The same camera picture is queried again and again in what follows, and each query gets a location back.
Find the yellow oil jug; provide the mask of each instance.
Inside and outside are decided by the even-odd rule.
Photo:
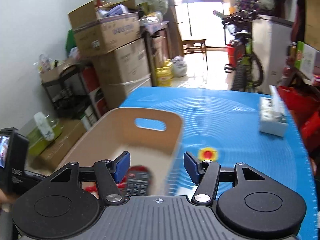
[[[170,68],[171,73],[172,73],[172,66],[173,66],[173,63],[171,62],[171,59],[167,59],[163,62],[163,67]]]
[[[156,75],[159,87],[171,87],[172,73],[170,67],[157,68]]]

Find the bicycle wheel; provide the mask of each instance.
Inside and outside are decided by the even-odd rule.
[[[232,82],[232,91],[245,92],[247,85],[247,68],[245,65],[238,64]]]
[[[262,68],[262,64],[258,58],[258,56],[252,52],[251,54],[251,66],[252,66],[252,70],[251,70],[251,74],[252,74],[252,85],[254,87],[258,87],[262,84],[263,82],[263,68]]]

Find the floor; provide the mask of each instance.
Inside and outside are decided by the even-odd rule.
[[[202,54],[185,55],[188,65],[187,75],[172,80],[173,87],[207,88],[215,90],[228,90],[232,84],[232,74],[224,72],[228,63],[226,51],[207,51],[208,71]]]

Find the white wall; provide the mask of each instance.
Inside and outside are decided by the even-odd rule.
[[[68,13],[89,1],[0,0],[0,128],[52,109],[33,64],[41,53],[65,59]]]
[[[285,15],[286,19],[294,22],[296,16],[297,0],[287,0],[285,5]]]

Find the camera screen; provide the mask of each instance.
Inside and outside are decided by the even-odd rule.
[[[10,137],[0,136],[0,166],[4,168]]]

